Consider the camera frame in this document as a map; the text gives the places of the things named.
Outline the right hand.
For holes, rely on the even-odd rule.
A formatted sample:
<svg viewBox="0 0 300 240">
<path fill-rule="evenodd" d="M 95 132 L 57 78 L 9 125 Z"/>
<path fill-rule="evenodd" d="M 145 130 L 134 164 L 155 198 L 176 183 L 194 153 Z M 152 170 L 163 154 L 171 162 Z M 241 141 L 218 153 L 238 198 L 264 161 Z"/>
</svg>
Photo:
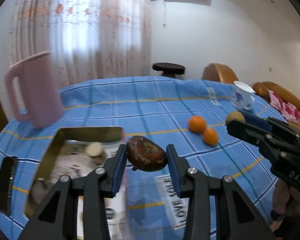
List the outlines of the right hand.
<svg viewBox="0 0 300 240">
<path fill-rule="evenodd" d="M 273 210 L 281 216 L 300 215 L 300 192 L 278 179 L 273 192 Z"/>
</svg>

